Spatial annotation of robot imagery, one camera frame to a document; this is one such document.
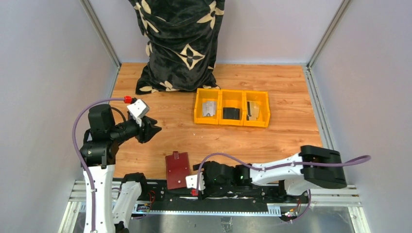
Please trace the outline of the red leather card holder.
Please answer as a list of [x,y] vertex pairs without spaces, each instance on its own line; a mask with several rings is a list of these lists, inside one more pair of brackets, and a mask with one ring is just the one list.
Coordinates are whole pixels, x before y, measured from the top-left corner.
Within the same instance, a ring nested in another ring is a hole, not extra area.
[[186,188],[186,177],[190,175],[187,152],[174,151],[165,157],[167,189]]

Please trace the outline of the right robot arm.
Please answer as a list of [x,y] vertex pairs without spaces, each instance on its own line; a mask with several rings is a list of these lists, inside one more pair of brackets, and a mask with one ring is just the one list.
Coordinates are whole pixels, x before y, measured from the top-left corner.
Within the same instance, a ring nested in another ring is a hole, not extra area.
[[212,153],[201,163],[194,165],[193,169],[197,174],[186,177],[187,188],[193,196],[199,196],[206,186],[216,182],[219,176],[233,185],[263,186],[272,182],[283,182],[277,195],[286,203],[316,186],[325,189],[342,189],[347,186],[341,155],[336,150],[304,145],[300,152],[286,159],[253,164],[222,153],[222,156],[239,163],[235,167],[209,161],[209,158],[216,155],[218,153]]

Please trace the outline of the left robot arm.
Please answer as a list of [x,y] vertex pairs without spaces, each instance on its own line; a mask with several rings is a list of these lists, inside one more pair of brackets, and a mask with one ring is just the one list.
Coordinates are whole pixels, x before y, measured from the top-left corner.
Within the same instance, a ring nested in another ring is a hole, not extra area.
[[144,101],[133,98],[126,103],[128,116],[119,124],[115,123],[112,106],[105,100],[85,109],[90,128],[85,132],[82,147],[75,147],[86,182],[85,233],[128,233],[136,201],[149,194],[145,175],[130,173],[123,177],[118,199],[112,203],[120,146],[131,138],[146,143],[161,131],[157,121],[146,116],[150,108]]

